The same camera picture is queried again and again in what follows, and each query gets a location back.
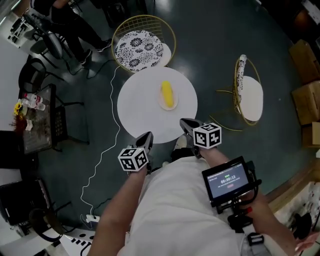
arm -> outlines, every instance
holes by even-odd
[[[216,148],[201,148],[200,153],[211,168],[229,161]],[[252,196],[252,194],[249,194],[247,199],[252,198]],[[270,236],[287,255],[294,255],[296,247],[295,238],[292,232],[276,219],[268,205],[266,197],[259,192],[252,203],[244,206],[244,208],[248,207],[252,207],[252,212],[248,213],[247,216],[253,219],[255,231]]]
[[[120,191],[105,208],[88,256],[116,256],[125,245],[126,232],[138,207],[147,167],[130,174]]]
[[[57,9],[61,9],[63,8],[66,4],[69,3],[70,0],[55,0],[53,3],[53,7],[57,8]]]

dark floor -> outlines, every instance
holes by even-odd
[[[300,79],[288,53],[292,44],[282,29],[260,9],[256,11],[250,0],[147,0],[151,14],[167,21],[175,32],[177,50],[169,66],[184,74],[193,84],[198,97],[197,118],[207,120],[209,114],[232,107],[228,94],[215,90],[230,86],[233,82],[235,61],[246,54],[255,64],[264,91],[264,108],[259,123],[246,127],[243,132],[223,129],[223,143],[219,149],[229,158],[244,156],[253,160],[261,189],[270,192],[314,157],[315,150],[302,149],[301,130],[291,91],[301,86]],[[83,17],[103,38],[112,37],[102,10],[95,9],[90,1],[80,5]],[[108,53],[92,57],[94,70],[110,59]],[[72,207],[61,212],[67,223],[79,223],[80,214],[88,214],[90,207],[80,200],[82,186],[93,175],[100,160],[101,151],[114,144],[118,127],[114,124],[109,94],[110,80],[116,64],[107,63],[93,79],[87,80],[85,70],[71,76],[63,62],[55,63],[61,69],[53,69],[69,84],[56,80],[57,94],[63,100],[83,100],[81,106],[67,109],[69,133],[85,139],[84,115],[88,123],[90,145],[62,142],[63,153],[47,150],[39,153],[38,174],[43,178],[52,201],[63,204],[72,201]],[[129,75],[121,68],[113,81],[113,102],[117,115],[119,91]],[[239,117],[227,113],[216,118],[235,128],[245,127]],[[90,186],[84,190],[84,199],[98,205],[112,197],[125,181],[127,175],[121,170],[117,156],[132,137],[121,127],[117,146],[105,153]],[[170,160],[174,141],[156,144],[152,149],[153,167]],[[101,214],[103,207],[96,213]]]

power strip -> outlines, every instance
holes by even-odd
[[[100,217],[99,216],[91,216],[90,214],[87,214],[85,221],[87,223],[89,223],[89,222],[99,222],[100,221]]]

white shirt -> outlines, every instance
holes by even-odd
[[[232,212],[217,214],[210,205],[201,173],[209,168],[204,159],[191,156],[148,175],[130,237],[118,256],[249,255],[247,239],[241,246],[244,234],[235,233],[228,224]],[[272,255],[285,255],[270,237],[264,237]]]

monitor screen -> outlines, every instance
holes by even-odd
[[[220,197],[248,184],[242,163],[207,177],[213,198]]]

